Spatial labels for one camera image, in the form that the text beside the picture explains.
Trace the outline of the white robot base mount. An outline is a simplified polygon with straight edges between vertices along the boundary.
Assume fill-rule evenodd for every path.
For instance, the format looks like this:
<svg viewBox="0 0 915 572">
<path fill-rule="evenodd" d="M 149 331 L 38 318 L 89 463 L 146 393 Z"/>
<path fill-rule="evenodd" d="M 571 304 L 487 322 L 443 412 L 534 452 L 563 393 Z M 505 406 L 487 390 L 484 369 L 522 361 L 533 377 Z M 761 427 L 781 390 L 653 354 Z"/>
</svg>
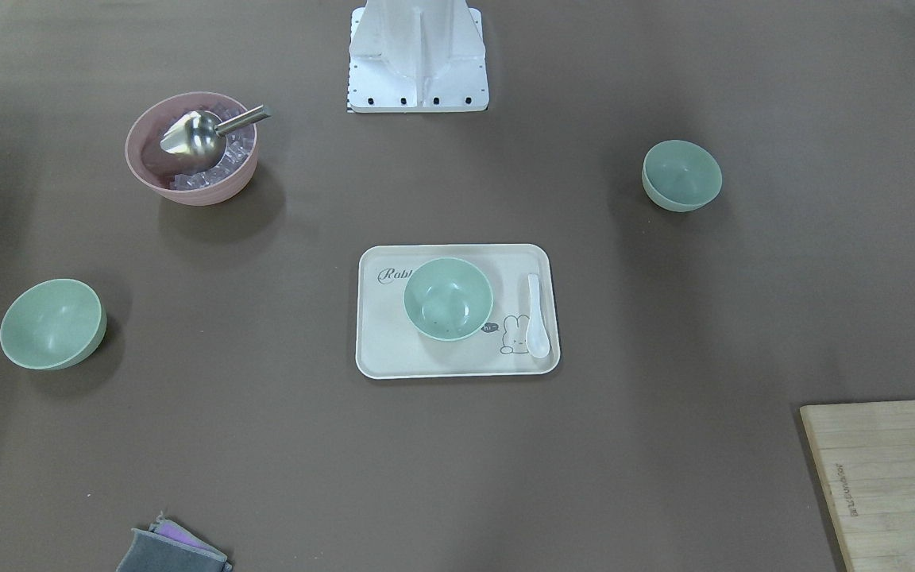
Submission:
<svg viewBox="0 0 915 572">
<path fill-rule="evenodd" d="M 367 1 L 349 32 L 349 112 L 488 109 L 483 18 L 467 2 Z"/>
</svg>

